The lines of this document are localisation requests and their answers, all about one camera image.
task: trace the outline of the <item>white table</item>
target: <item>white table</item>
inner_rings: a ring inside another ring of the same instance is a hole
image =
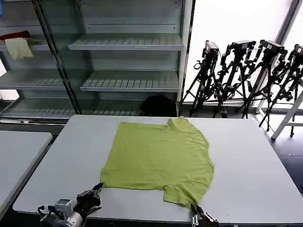
[[[303,198],[252,120],[189,118],[210,143],[214,180],[199,203],[220,223],[303,223]],[[36,212],[73,199],[99,182],[119,122],[166,124],[167,118],[73,116],[13,208]],[[190,212],[164,202],[163,191],[105,188],[92,218],[189,222]]]
[[[47,132],[0,131],[0,220],[46,153]]]

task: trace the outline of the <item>shelf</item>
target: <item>shelf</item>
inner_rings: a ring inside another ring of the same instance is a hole
[[[32,36],[33,39],[39,40],[38,44],[30,45],[31,50],[33,51],[49,51],[49,47],[43,35]],[[7,51],[4,41],[0,41],[0,51]]]
[[[178,92],[176,72],[94,71],[80,87],[82,91]]]
[[[84,34],[70,50],[181,51],[179,34]]]
[[[23,98],[6,108],[0,117],[9,118],[64,118],[75,114],[67,98]]]
[[[90,111],[84,110],[83,113],[92,115],[139,116],[142,102],[137,100],[98,100]]]
[[[3,2],[18,2],[18,1],[31,1],[31,0],[3,0]]]
[[[79,87],[84,76],[81,70],[68,71],[72,87]],[[11,70],[0,77],[0,89],[65,90],[57,70]]]

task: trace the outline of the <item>dark floor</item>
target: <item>dark floor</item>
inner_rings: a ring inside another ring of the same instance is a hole
[[[236,114],[234,108],[227,108],[229,118],[240,118],[241,114]],[[189,106],[183,105],[181,115],[188,117]],[[212,117],[213,116],[213,107],[207,106],[204,107],[198,113],[194,113],[193,117]],[[256,121],[260,119],[260,115],[255,115],[253,113],[249,114],[249,118],[252,118]],[[273,129],[282,121],[284,115],[272,114],[271,115],[271,126]],[[303,122],[303,116],[298,116],[298,120]],[[58,136],[63,126],[38,126],[38,125],[19,125],[19,124],[2,124],[0,123],[0,130],[14,130],[14,131],[46,131],[53,134],[54,139]],[[268,138],[268,141],[271,143],[275,152],[281,159],[286,170],[289,172],[291,178],[296,184],[297,188],[301,193],[303,193],[303,127],[295,127],[295,135],[293,138],[289,137],[290,127],[285,127],[281,135],[276,139],[276,141],[271,140],[270,136],[273,131],[265,132],[265,136]],[[37,215],[31,214],[21,214],[10,209],[7,214],[4,216],[3,220],[0,222],[0,227],[38,227],[40,217]],[[144,223],[144,222],[132,222],[132,221],[106,221],[106,220],[88,220],[86,226],[103,226],[103,227],[120,227],[125,225],[131,225],[132,227],[141,227],[141,226],[161,226],[161,225],[171,225],[171,224],[153,224],[153,223]]]

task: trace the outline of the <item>tripod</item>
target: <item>tripod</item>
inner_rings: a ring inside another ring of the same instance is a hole
[[[241,84],[242,84],[242,91],[243,91],[243,100],[246,100],[246,94],[245,94],[245,86],[244,86],[244,77],[245,77],[245,70],[246,67],[243,67],[241,61],[243,60],[243,56],[247,53],[248,50],[248,58],[250,56],[251,50],[254,48],[254,45],[256,44],[255,41],[239,41],[232,43],[231,45],[227,46],[226,53],[223,55],[221,59],[221,65],[222,65],[222,70],[218,72],[220,75],[219,77],[219,84],[221,85],[221,90],[222,90],[222,95],[218,96],[218,106],[215,110],[215,113],[213,115],[213,118],[216,117],[218,111],[221,112],[222,118],[227,118],[227,112],[223,106],[224,101],[227,100],[229,97],[229,93],[233,94],[235,93],[236,89],[234,86],[232,86],[232,81],[234,78],[235,73],[240,69],[240,77],[241,77]],[[231,50],[234,52],[234,61],[231,61],[229,66],[226,66],[226,57],[231,53]],[[228,73],[228,70],[232,67],[232,71],[228,77],[228,80],[225,84],[222,84],[224,76]]]
[[[264,56],[262,58],[262,62],[260,62],[258,66],[254,69],[254,71],[256,71],[259,67],[261,67],[260,73],[256,79],[256,82],[254,84],[254,87],[252,88],[252,91],[248,99],[244,102],[242,106],[240,106],[236,110],[239,111],[242,107],[244,107],[242,118],[244,118],[244,116],[247,116],[250,103],[253,101],[254,97],[262,95],[266,97],[268,105],[270,104],[270,89],[272,84],[272,78],[271,78],[272,61],[274,57],[276,57],[279,53],[282,53],[284,51],[284,47],[272,41],[261,40],[259,48],[263,49],[263,47],[265,47],[265,50],[264,50]],[[259,84],[264,78],[263,75],[265,74],[266,70],[268,73],[268,81],[265,87],[263,89],[260,89]]]
[[[206,41],[202,54],[202,57],[204,59],[202,60],[202,63],[198,61],[198,63],[194,66],[196,70],[200,69],[200,71],[190,85],[189,89],[186,91],[186,94],[182,100],[183,102],[188,94],[191,94],[195,98],[192,108],[189,112],[189,117],[192,116],[194,111],[201,108],[204,101],[209,99],[215,92],[214,90],[218,88],[214,75],[214,69],[218,60],[218,52],[219,48],[213,42]],[[194,95],[191,93],[191,89],[197,81],[199,82],[199,87],[196,95]]]
[[[282,76],[285,75],[288,71],[289,71],[289,73],[288,73],[284,83],[280,87],[271,106],[268,107],[268,109],[266,111],[266,115],[263,117],[262,121],[260,122],[259,127],[262,126],[266,117],[270,115],[271,110],[272,110],[274,104],[277,103],[278,99],[286,98],[287,101],[290,101],[291,99],[293,99],[291,92],[294,90],[294,101],[297,100],[299,79],[302,77],[302,74],[303,74],[303,70],[301,70],[301,72],[300,72],[300,68],[299,68],[301,65],[303,65],[302,49],[303,48],[300,45],[296,44],[294,47],[294,50],[290,53],[290,55],[288,57],[289,63],[287,64],[286,68],[282,71],[281,76],[279,76],[280,80],[281,80]],[[293,83],[290,86],[289,90],[286,92],[285,87],[291,81],[293,81]],[[267,121],[267,131],[269,131],[269,120]],[[292,126],[290,136],[293,137],[293,135],[294,135],[294,127]]]

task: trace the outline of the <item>t-shirt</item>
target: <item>t-shirt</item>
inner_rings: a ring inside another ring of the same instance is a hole
[[[106,165],[104,187],[164,190],[164,200],[198,204],[214,176],[209,144],[184,117],[168,125],[119,124]]]

